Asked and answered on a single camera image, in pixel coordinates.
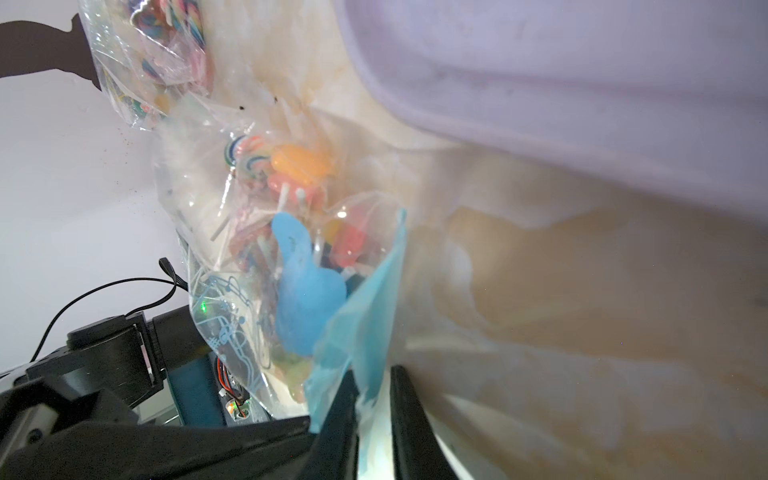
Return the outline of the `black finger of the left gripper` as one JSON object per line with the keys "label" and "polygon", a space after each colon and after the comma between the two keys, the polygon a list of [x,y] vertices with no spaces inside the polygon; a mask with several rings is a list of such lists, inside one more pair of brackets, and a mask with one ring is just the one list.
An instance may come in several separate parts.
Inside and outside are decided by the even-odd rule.
{"label": "black finger of the left gripper", "polygon": [[47,378],[1,395],[4,479],[290,479],[315,437],[293,418],[240,427],[141,424],[112,392]]}

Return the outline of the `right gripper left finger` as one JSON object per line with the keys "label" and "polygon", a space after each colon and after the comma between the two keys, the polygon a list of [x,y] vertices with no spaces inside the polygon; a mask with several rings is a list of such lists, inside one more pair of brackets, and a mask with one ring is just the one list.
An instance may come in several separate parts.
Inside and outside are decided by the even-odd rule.
{"label": "right gripper left finger", "polygon": [[355,405],[358,395],[353,372],[347,371],[297,479],[357,478],[359,435]]}

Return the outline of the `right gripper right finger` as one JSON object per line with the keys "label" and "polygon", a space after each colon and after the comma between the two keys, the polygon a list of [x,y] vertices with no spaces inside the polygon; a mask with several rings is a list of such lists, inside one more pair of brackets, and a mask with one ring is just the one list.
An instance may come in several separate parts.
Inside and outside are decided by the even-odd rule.
{"label": "right gripper right finger", "polygon": [[397,480],[457,480],[438,444],[407,370],[390,370],[390,416],[394,478]]}

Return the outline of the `lavender plastic tray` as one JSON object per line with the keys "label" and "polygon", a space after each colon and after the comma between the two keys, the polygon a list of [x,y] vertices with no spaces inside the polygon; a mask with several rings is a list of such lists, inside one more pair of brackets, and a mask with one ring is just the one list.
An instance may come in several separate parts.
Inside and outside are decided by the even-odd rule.
{"label": "lavender plastic tray", "polygon": [[339,1],[371,95],[465,142],[767,217],[763,1]]}

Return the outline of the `candy bag blue zip upper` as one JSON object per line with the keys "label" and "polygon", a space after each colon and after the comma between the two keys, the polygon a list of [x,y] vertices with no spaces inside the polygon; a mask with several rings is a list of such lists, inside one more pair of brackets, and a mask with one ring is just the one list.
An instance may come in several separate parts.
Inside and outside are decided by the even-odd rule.
{"label": "candy bag blue zip upper", "polygon": [[376,181],[391,151],[328,115],[193,94],[156,131],[192,318],[235,381],[313,431],[347,373],[374,401],[406,247],[405,207]]}

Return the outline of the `candy bag yellow zip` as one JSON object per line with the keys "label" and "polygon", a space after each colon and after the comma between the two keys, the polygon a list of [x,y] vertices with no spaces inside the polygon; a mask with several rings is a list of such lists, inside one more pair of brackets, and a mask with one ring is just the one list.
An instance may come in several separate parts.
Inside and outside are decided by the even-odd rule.
{"label": "candy bag yellow zip", "polygon": [[210,93],[198,1],[100,0],[78,7],[101,90],[129,126],[152,130],[185,94]]}

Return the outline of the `black base frame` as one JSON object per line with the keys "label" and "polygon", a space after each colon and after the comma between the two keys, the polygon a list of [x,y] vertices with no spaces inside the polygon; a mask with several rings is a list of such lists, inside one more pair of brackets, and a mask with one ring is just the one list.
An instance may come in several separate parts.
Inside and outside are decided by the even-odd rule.
{"label": "black base frame", "polygon": [[43,377],[58,377],[79,394],[107,389],[150,423],[234,427],[272,419],[254,399],[235,399],[222,361],[185,307],[152,319],[141,312],[109,317],[73,330],[64,346],[23,366],[14,382]]}

